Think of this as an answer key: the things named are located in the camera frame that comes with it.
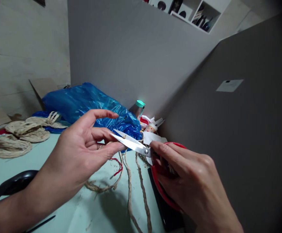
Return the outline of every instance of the green bottle cap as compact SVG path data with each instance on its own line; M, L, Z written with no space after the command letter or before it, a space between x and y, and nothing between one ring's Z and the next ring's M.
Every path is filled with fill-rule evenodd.
M145 103L143 103L141 100L137 100L136 105L143 108L145 106Z

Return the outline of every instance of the right hand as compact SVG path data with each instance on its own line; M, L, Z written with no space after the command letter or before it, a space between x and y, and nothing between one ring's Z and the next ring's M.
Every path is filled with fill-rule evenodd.
M172 143L153 141L150 147L178 173L176 179L157 176L168 195L197 224L197 232L243 232L210 156Z

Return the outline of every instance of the red string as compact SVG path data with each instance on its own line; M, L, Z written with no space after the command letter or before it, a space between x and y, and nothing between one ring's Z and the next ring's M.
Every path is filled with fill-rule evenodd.
M121 164L120 161L118 161L117 158L111 158L111 160L115 160L118 162L119 166L120 166L120 169L113 175L113 176L116 176L118 173L120 173L122 170L123 170L123 165Z

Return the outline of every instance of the jute rope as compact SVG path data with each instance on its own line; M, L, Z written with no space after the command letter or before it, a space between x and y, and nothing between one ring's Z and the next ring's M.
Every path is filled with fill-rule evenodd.
M123 156L122 156L121 152L119 152L119 157L121 158L121 163L123 164ZM123 170L121 170L121 173L120 173L119 178L117 179L117 181L113 185L111 185L111 186L107 185L104 188L100 188L100 187L98 187L97 185L94 184L95 181L89 181L89 180L85 183L85 186L86 186L86 188L88 188L88 189L90 189L92 191L95 191L97 193L105 192L105 191L107 191L107 190L109 190L111 188L113 188L113 190L116 190L117 184L118 184L118 182L120 181L120 179L122 177L122 173L123 173Z
M142 174L141 174L141 168L140 165L138 163L138 153L136 152L136 164L138 166L138 172L139 172L139 178L140 178L140 183L141 183L141 189L142 189L142 193L143 193L143 201L144 201L144 208L145 208L145 212L146 212L146 216L147 216L147 231L149 233L152 232L152 223L151 223L151 214L150 214L150 209L147 205L147 200L146 200L146 193L145 193L145 188L143 185L143 178L142 178Z
M0 158L16 158L27 154L32 149L32 144L21 141L11 134L0 135Z
M124 163L123 162L123 156L125 157L126 168L127 168L127 171L128 171L128 204L127 204L128 214L129 214L132 222L134 223L137 231L139 233L143 233L142 230L140 229L138 223L137 223L137 220L136 220L133 212L132 212L132 206L131 206L131 200L132 200L132 198L131 198L131 186L132 186L131 185L131 170L130 170L130 167L128 166L128 163L127 163L126 154L127 154L127 150L125 151L124 154L119 152L119 156L121 158L121 163L122 164ZM142 189L142 193L143 193L144 207L145 207L145 212L146 212L146 216L147 216L147 231L148 231L148 233L152 233L152 223L151 223L150 209L149 209L148 204L147 204L146 193L145 193L145 188L144 188L144 185L143 185L143 178L142 178L142 174L141 174L141 168L140 168L140 165L138 163L138 153L137 152L136 152L136 164L138 166L138 172L139 172L139 178L140 178L140 183L141 183L141 189ZM121 170L121 174L120 174L119 178L111 186L105 186L104 188L100 188L100 187L98 187L98 186L93 184L95 181L89 181L89 180L85 183L85 186L88 189L90 189L92 191L95 191L97 193L105 192L105 191L107 191L107 190L109 190L111 188L113 188L115 190L116 187L117 187L117 183L119 182L119 180L122 177L122 172L123 171Z
M33 143L46 141L50 132L46 131L38 123L30 123L25 121L12 121L5 126L6 131L16 135L19 139Z
M60 114L58 112L53 111L49 114L47 118L33 116L33 117L28 118L26 122L38 123L42 126L50 126L53 128L67 128L71 125L67 121L56 122L56 120L60 119L59 117L60 117Z

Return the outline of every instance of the white shelf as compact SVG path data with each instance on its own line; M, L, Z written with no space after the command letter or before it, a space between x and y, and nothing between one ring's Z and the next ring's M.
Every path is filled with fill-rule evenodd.
M151 2L156 2L156 1L158 0L150 0L149 4L151 4ZM212 29L215 27L216 23L218 22L222 13L225 11L227 6L229 5L230 1L231 0L183 0L182 4L189 7L187 8L186 12L189 12L190 15L187 15L186 18L184 18L179 15L180 12L176 13L174 11L171 11L170 15L177 17L178 19L192 25L193 27L198 28L199 30L203 31L204 33L209 34L212 31ZM211 27L209 28L207 32L192 23L201 5L204 5L204 10L202 12L202 15L205 15L207 17L205 23L212 19Z
M183 17L182 17L181 15L179 15L178 13L175 13L174 11L171 11L170 15L171 15L171 16L174 16L174 17L177 17L178 19L180 19L180 20L182 20L182 21L188 23L189 25L191 25L191 26L193 26L193 27L195 27L195 28L198 28L199 30L201 30L201 31L203 31L204 33L207 33L207 34L208 34L208 32L202 30L200 27L197 27L197 25L195 25L195 24L191 23L190 21L188 21L187 19L183 18Z

